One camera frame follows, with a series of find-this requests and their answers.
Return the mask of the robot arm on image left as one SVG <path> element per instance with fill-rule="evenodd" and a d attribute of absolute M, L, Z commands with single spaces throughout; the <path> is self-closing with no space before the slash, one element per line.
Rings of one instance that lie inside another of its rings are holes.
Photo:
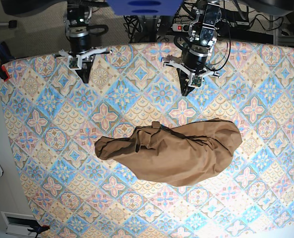
<path fill-rule="evenodd" d="M 101 36 L 108 32 L 105 24 L 90 25 L 92 8 L 108 7 L 108 3 L 97 0 L 69 0 L 64 18 L 65 35 L 70 43 L 70 51 L 60 50 L 58 55 L 68 59 L 68 68 L 76 71 L 83 83 L 90 80 L 90 72 L 96 55 L 111 54 L 107 48 L 92 46 L 91 36 Z"/>

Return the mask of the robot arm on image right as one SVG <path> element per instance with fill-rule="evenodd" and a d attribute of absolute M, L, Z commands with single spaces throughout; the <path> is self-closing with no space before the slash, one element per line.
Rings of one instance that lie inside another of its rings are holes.
<path fill-rule="evenodd" d="M 218 0 L 197 1 L 195 8 L 189 12 L 191 22 L 188 24 L 173 22 L 171 29 L 175 32 L 174 44 L 182 51 L 181 57 L 168 55 L 161 59 L 164 66 L 177 70 L 182 96 L 187 96 L 194 89 L 201 88 L 205 77 L 220 77 L 219 68 L 207 63 L 217 42 L 217 30 L 226 17 Z"/>

